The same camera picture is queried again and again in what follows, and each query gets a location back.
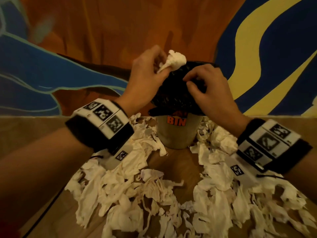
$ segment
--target painted wall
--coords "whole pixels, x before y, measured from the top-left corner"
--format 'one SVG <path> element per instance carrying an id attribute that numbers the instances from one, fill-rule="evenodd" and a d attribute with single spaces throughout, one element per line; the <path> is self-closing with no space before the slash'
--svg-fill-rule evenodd
<path id="1" fill-rule="evenodd" d="M 219 64 L 245 114 L 317 116 L 315 20 L 317 0 L 0 0 L 0 115 L 114 99 L 159 44 Z"/>

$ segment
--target left hand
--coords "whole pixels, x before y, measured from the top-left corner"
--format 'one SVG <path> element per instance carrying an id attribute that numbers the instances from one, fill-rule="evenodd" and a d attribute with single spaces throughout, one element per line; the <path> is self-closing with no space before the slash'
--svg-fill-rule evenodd
<path id="1" fill-rule="evenodd" d="M 153 99 L 170 74 L 170 67 L 156 74 L 159 63 L 165 63 L 166 58 L 166 53 L 155 45 L 133 60 L 129 83 L 123 95 L 115 100 L 129 117 Z"/>

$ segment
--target black trash bag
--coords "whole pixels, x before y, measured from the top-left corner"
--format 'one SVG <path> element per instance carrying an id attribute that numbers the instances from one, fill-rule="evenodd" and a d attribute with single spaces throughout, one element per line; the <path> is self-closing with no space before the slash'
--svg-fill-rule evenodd
<path id="1" fill-rule="evenodd" d="M 183 111 L 203 116 L 204 113 L 189 93 L 186 82 L 183 81 L 183 78 L 194 67 L 207 63 L 208 62 L 188 61 L 176 71 L 171 72 L 151 101 L 159 109 L 155 108 L 156 110 L 150 110 L 149 114 L 151 116 L 160 116 L 166 115 L 166 113 L 170 113 L 172 111 Z M 209 64 L 215 68 L 219 67 L 214 63 Z M 204 85 L 205 83 L 203 80 L 192 79 L 192 82 L 197 85 L 201 92 L 206 92 L 206 86 Z"/>

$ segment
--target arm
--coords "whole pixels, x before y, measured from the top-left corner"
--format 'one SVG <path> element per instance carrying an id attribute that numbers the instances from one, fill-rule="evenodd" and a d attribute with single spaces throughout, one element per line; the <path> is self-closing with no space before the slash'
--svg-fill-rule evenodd
<path id="1" fill-rule="evenodd" d="M 166 61 L 159 46 L 133 61 L 128 86 L 116 102 L 130 117 L 149 103 L 168 77 L 153 69 Z M 92 155 L 67 128 L 35 141 L 0 160 L 0 221 L 20 227 L 43 206 Z"/>
<path id="2" fill-rule="evenodd" d="M 200 77 L 207 85 L 206 93 L 199 91 L 190 80 Z M 251 118 L 244 116 L 233 100 L 227 79 L 219 68 L 212 65 L 202 65 L 194 68 L 183 79 L 187 83 L 188 91 L 194 97 L 202 111 L 216 124 L 228 132 L 239 137 L 247 127 Z M 301 192 L 315 203 L 317 191 L 313 188 L 317 182 L 317 152 L 311 150 L 284 176 Z"/>

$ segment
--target black and white wristband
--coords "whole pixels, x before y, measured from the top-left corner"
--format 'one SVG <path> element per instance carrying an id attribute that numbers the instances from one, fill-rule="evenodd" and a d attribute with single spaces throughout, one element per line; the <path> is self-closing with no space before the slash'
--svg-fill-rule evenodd
<path id="1" fill-rule="evenodd" d="M 66 126 L 94 152 L 108 149 L 113 156 L 134 133 L 121 107 L 101 98 L 75 110 L 72 118 L 66 121 Z"/>
<path id="2" fill-rule="evenodd" d="M 300 137 L 272 119 L 253 119 L 237 140 L 236 154 L 261 173 L 285 174 L 312 149 Z"/>

